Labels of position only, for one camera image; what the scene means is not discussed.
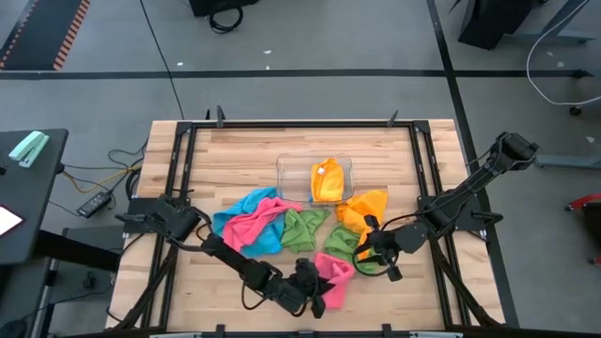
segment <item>orange cloth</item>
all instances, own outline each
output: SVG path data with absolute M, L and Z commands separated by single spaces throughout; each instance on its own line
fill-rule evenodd
M 311 166 L 311 195 L 314 202 L 340 202 L 345 190 L 345 172 L 338 161 L 329 158 Z
M 365 243 L 367 234 L 372 229 L 365 223 L 366 215 L 374 215 L 378 219 L 378 223 L 384 222 L 384 209 L 388 202 L 388 193 L 385 191 L 370 191 L 363 195 L 354 196 L 347 200 L 346 203 L 336 208 L 336 217 L 338 221 L 350 231 L 361 235 L 359 245 Z M 369 251 L 365 251 L 358 255 L 358 258 L 364 259 L 369 255 Z

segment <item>towel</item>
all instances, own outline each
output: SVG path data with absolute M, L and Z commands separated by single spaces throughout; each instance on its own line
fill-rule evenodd
M 364 217 L 374 215 L 378 223 L 384 221 L 384 209 L 388 202 L 388 193 L 385 191 L 370 191 L 363 195 L 353 196 L 346 203 L 336 208 L 336 217 L 338 221 L 352 232 L 359 234 L 359 244 L 365 243 L 367 234 L 372 229 L 365 223 Z M 367 258 L 368 252 L 359 254 L 359 259 Z
M 340 309 L 345 305 L 348 281 L 355 274 L 355 269 L 347 261 L 325 253 L 316 253 L 315 263 L 319 276 L 328 279 L 334 287 L 323 294 L 326 309 Z
M 316 230 L 330 216 L 326 209 L 297 212 L 289 209 L 285 213 L 282 246 L 294 254 L 311 252 L 316 249 Z
M 223 228 L 223 242 L 241 253 L 243 247 L 254 245 L 251 251 L 262 248 L 267 254 L 275 254 L 282 249 L 280 237 L 282 227 L 271 224 L 275 218 L 286 210 L 293 208 L 297 211 L 302 210 L 302 206 L 287 203 L 280 197 L 264 198 L 259 202 L 256 210 L 252 214 L 241 214 L 232 217 Z M 269 226 L 272 228 L 270 238 L 277 240 L 259 240 L 255 242 L 263 231 Z
M 326 254 L 344 259 L 352 264 L 353 251 L 359 245 L 359 234 L 346 229 L 343 225 L 336 226 L 323 243 L 323 251 Z M 357 263 L 359 269 L 365 272 L 378 270 L 377 263 Z
M 339 202 L 345 191 L 345 171 L 335 158 L 311 166 L 311 195 L 315 202 Z
M 217 235 L 223 237 L 223 229 L 227 221 L 234 216 L 241 214 L 252 214 L 264 198 L 275 197 L 275 187 L 256 189 L 246 197 L 240 199 L 234 206 L 228 210 L 217 212 L 213 215 L 213 230 Z M 253 245 L 242 248 L 242 254 L 246 257 L 258 257 L 262 254 L 276 254 L 281 249 L 280 238 L 284 231 L 284 214 L 278 215 L 270 224 L 265 226 L 263 231 L 256 238 Z

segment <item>clear plastic container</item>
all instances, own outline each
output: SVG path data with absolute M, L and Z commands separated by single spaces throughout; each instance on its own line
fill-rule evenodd
M 311 166 L 334 158 L 343 168 L 345 189 L 340 201 L 314 202 L 311 195 Z M 346 154 L 334 156 L 282 154 L 276 162 L 278 197 L 294 202 L 331 205 L 345 202 L 353 196 L 352 162 Z

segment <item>green cloth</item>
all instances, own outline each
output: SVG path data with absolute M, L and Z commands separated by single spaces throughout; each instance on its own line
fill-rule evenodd
M 294 254 L 311 252 L 316 249 L 316 230 L 330 216 L 326 209 L 297 212 L 289 209 L 285 213 L 282 247 Z
M 326 254 L 344 259 L 352 264 L 353 252 L 359 245 L 360 236 L 360 234 L 356 234 L 339 224 L 331 231 L 330 236 L 324 242 L 323 251 Z M 378 270 L 378 263 L 358 263 L 358 265 L 365 272 Z

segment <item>wooden tabletop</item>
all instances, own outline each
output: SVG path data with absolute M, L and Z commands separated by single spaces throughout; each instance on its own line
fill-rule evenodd
M 155 121 L 152 125 L 137 191 L 140 197 L 156 197 L 164 192 L 176 124 Z M 444 189 L 453 188 L 467 176 L 454 121 L 430 120 L 430 127 Z M 421 137 L 420 143 L 427 162 Z M 185 145 L 184 138 L 179 168 Z M 212 216 L 253 189 L 274 186 L 275 163 L 282 153 L 347 154 L 353 162 L 355 194 L 373 189 L 388 191 L 385 219 L 417 209 L 419 187 L 408 130 L 403 128 L 202 129 L 194 147 L 190 182 L 194 192 L 189 194 L 193 205 Z M 178 172 L 176 187 L 182 170 Z M 429 191 L 433 192 L 427 171 L 426 176 Z M 319 227 L 317 248 L 322 247 L 335 224 L 332 215 Z M 502 322 L 485 243 L 466 233 L 455 233 L 454 237 L 464 283 L 489 314 Z M 154 235 L 145 235 L 121 259 L 110 309 L 113 315 L 123 317 L 146 287 L 154 242 Z M 196 236 L 190 236 L 186 243 L 200 244 Z M 439 296 L 427 246 L 426 243 L 415 254 L 401 254 L 399 266 L 404 279 L 399 282 L 392 283 L 386 276 L 368 278 L 356 274 L 348 285 L 345 307 L 327 310 L 321 319 L 314 319 L 310 311 L 300 318 L 293 317 L 271 301 L 254 311 L 244 310 L 240 302 L 242 282 L 235 271 L 203 253 L 180 252 L 168 330 L 215 331 L 217 324 L 225 324 L 228 331 L 381 330 L 383 323 L 392 324 L 394 330 L 440 330 L 443 324 Z M 293 272 L 299 256 L 314 254 L 293 254 L 283 249 L 277 255 L 260 258 L 287 275 Z M 447 287 L 454 321 L 459 324 L 455 292 L 448 281 Z M 158 323 L 162 291 L 157 295 L 152 324 Z M 252 292 L 247 292 L 246 298 L 248 304 L 258 299 Z M 107 327 L 115 324 L 108 318 Z

